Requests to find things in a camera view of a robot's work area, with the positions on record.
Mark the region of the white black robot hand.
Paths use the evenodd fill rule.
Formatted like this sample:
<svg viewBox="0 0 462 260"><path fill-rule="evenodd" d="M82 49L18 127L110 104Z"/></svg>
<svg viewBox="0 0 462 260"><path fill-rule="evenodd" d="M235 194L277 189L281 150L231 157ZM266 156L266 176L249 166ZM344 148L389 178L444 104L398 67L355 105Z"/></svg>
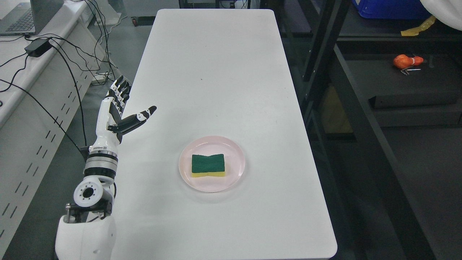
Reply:
<svg viewBox="0 0 462 260"><path fill-rule="evenodd" d="M122 118L131 89L130 82L123 75L119 76L110 86L99 109L95 146L119 145L125 134L139 128L157 110L156 106L151 106L146 110Z"/></svg>

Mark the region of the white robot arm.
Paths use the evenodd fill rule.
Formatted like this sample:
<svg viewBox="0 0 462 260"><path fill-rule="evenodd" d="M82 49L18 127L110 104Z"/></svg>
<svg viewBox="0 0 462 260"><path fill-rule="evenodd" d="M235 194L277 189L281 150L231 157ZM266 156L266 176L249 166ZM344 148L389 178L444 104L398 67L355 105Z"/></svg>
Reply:
<svg viewBox="0 0 462 260"><path fill-rule="evenodd" d="M98 137L89 147L83 180L59 220L55 252L60 260L109 260L117 229L112 209L118 141Z"/></svg>

